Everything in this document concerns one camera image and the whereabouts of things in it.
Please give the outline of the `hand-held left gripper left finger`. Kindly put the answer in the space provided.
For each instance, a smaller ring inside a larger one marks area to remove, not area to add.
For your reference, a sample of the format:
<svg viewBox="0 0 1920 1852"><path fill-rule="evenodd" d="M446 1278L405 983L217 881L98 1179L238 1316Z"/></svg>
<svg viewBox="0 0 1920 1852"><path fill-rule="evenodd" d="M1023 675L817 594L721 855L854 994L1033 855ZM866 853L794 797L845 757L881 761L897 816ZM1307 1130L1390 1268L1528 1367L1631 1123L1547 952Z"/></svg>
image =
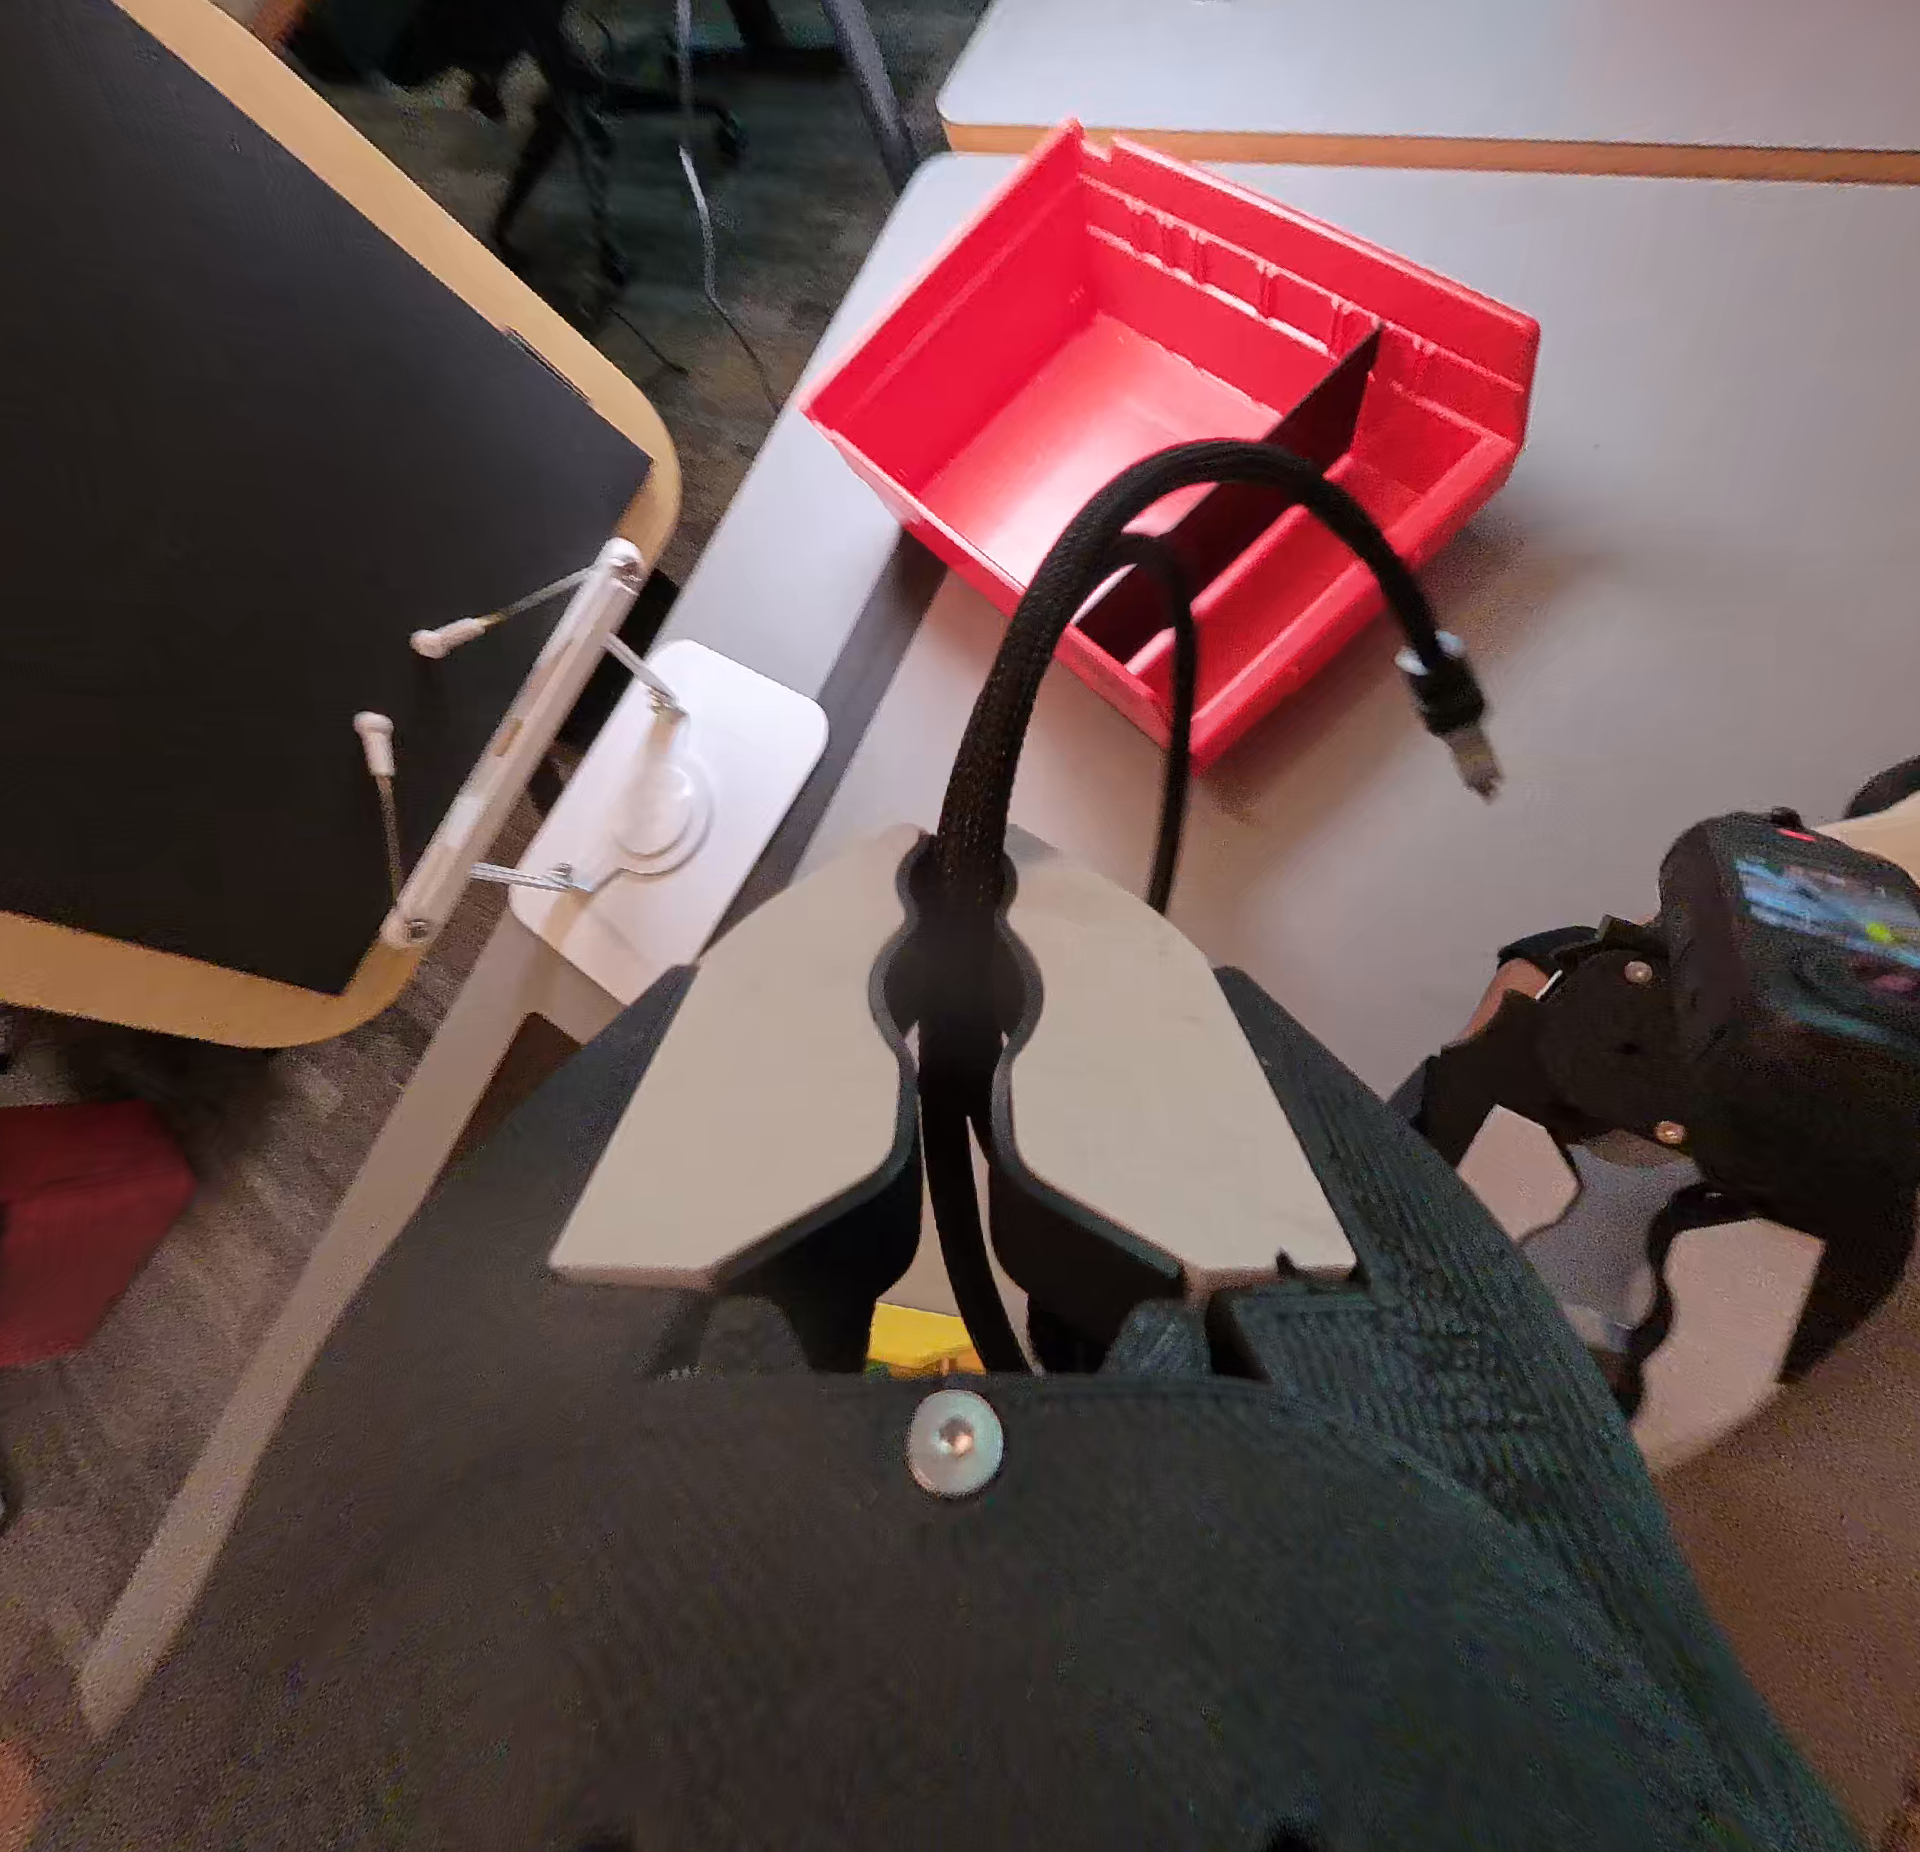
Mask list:
<svg viewBox="0 0 1920 1852"><path fill-rule="evenodd" d="M897 826L761 905L690 972L547 1267L717 1292L920 1190L914 1067L886 972L910 923Z"/></svg>

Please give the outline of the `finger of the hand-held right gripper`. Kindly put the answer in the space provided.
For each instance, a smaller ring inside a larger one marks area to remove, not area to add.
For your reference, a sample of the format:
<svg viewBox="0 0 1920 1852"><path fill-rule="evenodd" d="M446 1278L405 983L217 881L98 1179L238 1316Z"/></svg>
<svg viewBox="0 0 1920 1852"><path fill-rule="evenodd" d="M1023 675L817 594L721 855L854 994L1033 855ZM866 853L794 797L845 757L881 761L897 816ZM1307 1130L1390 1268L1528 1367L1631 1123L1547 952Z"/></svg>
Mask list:
<svg viewBox="0 0 1920 1852"><path fill-rule="evenodd" d="M1507 1241L1554 1296L1574 1296L1583 1271L1585 1179L1539 1123L1494 1108L1457 1163Z"/></svg>
<svg viewBox="0 0 1920 1852"><path fill-rule="evenodd" d="M1679 1470L1783 1390L1783 1361L1824 1244L1769 1219L1670 1241L1669 1334L1640 1370L1631 1433L1655 1474Z"/></svg>

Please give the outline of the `black board with wooden rim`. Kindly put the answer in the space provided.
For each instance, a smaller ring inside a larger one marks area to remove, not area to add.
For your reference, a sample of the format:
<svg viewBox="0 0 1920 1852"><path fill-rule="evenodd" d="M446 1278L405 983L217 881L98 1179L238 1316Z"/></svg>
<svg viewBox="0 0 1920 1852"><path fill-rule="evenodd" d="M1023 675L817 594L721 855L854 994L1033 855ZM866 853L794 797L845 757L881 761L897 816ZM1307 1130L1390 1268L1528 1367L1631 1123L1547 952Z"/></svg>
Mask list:
<svg viewBox="0 0 1920 1852"><path fill-rule="evenodd" d="M683 508L612 360L205 0L2 0L2 1004L382 1013Z"/></svg>

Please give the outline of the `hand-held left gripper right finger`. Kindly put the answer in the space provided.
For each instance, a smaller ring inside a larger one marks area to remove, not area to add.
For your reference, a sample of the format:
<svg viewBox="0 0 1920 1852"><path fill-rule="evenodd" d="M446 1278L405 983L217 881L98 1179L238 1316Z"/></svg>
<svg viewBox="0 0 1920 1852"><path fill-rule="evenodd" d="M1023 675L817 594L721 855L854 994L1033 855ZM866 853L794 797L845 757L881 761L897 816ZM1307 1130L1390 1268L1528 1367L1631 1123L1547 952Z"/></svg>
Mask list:
<svg viewBox="0 0 1920 1852"><path fill-rule="evenodd" d="M1024 979L997 1063L1009 1182L1181 1287L1355 1274L1213 964L1176 923L1014 830L1003 939Z"/></svg>

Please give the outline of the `red bag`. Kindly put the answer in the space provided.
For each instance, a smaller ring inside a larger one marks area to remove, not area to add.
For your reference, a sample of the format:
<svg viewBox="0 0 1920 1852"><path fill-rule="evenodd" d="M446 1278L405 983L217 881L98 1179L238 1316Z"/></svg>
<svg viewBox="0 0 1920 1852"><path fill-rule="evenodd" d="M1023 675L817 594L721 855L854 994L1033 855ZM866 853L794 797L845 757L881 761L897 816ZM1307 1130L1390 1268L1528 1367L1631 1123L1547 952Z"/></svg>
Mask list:
<svg viewBox="0 0 1920 1852"><path fill-rule="evenodd" d="M194 1192L149 1101L5 1108L2 1367L86 1348Z"/></svg>

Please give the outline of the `red plastic bin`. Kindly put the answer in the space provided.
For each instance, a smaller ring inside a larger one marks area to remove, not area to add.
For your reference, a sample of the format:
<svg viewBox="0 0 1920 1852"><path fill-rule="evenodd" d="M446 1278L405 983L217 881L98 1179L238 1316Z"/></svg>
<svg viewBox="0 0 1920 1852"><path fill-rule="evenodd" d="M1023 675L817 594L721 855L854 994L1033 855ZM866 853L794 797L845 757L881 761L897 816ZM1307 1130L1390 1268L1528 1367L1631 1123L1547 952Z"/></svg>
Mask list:
<svg viewBox="0 0 1920 1852"><path fill-rule="evenodd" d="M1425 574L1511 476L1539 344L1533 319L1402 253L1066 123L802 412L1012 618L1107 483L1221 438L1307 457ZM1372 574L1273 490L1183 487L1129 530L1164 535L1194 600L1194 774L1384 613ZM1105 582L1058 660L1168 742L1173 627L1153 582Z"/></svg>

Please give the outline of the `black office chair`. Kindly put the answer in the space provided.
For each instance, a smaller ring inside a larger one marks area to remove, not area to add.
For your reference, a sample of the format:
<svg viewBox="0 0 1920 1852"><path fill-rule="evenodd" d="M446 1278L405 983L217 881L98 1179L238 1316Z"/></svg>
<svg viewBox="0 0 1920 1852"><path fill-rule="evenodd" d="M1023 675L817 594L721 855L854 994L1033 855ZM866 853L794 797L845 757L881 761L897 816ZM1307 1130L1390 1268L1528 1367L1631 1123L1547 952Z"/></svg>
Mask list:
<svg viewBox="0 0 1920 1852"><path fill-rule="evenodd" d="M577 39L576 7L577 0L306 0L287 39L294 60L321 85L423 90L457 74L468 87L468 111L491 123L506 119L510 74L532 67L539 81L532 129L493 208L487 239L514 274L525 274L514 229L545 176L568 159L583 192L591 274L569 283L565 313L587 335L598 335L606 322L627 324L621 300L634 283L612 223L614 123L631 116L672 119L699 234L703 305L771 400L761 356L717 287L716 216L690 141L697 123L706 123L721 161L734 168L747 150L747 131L729 104L694 83L694 0L672 0L662 83L621 78L608 16L590 8L590 39Z"/></svg>

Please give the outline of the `grey table wooden edge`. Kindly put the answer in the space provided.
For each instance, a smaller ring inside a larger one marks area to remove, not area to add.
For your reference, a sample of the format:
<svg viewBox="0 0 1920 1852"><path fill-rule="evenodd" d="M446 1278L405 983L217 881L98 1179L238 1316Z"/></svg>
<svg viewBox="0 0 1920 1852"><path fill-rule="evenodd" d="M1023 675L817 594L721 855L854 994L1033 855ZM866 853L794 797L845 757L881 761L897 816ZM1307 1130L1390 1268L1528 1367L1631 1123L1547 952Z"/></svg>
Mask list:
<svg viewBox="0 0 1920 1852"><path fill-rule="evenodd" d="M1918 0L994 0L957 150L1918 183Z"/></svg>

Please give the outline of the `white tablet stand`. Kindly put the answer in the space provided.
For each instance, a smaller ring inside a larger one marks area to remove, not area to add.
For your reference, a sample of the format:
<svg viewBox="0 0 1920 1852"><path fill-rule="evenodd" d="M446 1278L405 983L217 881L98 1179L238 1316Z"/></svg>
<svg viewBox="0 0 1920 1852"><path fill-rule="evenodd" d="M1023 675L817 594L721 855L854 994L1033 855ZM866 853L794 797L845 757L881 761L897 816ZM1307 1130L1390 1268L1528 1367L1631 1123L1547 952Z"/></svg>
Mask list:
<svg viewBox="0 0 1920 1852"><path fill-rule="evenodd" d="M612 537L590 568L514 602L410 634L420 660L445 663L510 619L568 600L417 863L401 855L395 723L382 712L353 718L388 844L383 949L425 952L483 882L504 885L514 920L620 1007L706 949L818 768L827 712L699 641L636 655L620 624L649 576L639 546ZM602 657L627 675L612 720L524 861L491 863L510 797L532 782Z"/></svg>

